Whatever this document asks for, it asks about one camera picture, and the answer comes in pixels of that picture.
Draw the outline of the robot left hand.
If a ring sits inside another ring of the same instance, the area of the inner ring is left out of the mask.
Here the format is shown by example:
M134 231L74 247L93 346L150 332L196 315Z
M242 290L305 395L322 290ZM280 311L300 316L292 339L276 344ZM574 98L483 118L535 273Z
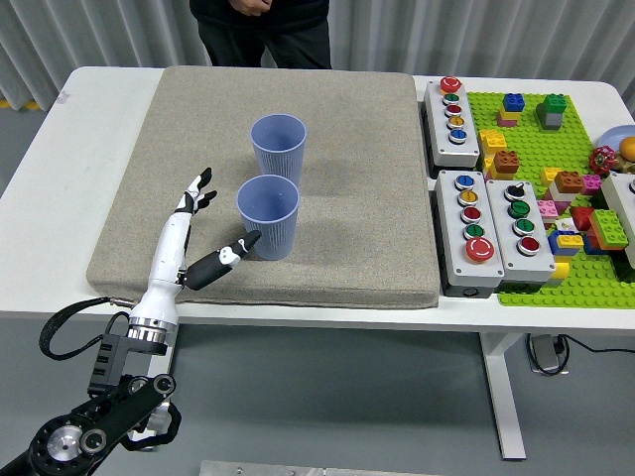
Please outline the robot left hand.
M191 218L209 206L215 190L202 189L211 181L205 169L185 190L173 214L165 223L154 254L148 286L129 314L130 337L159 342L177 327L176 296L182 288L199 291L222 278L247 255L261 237L250 231L233 243L211 252L192 265L186 264Z

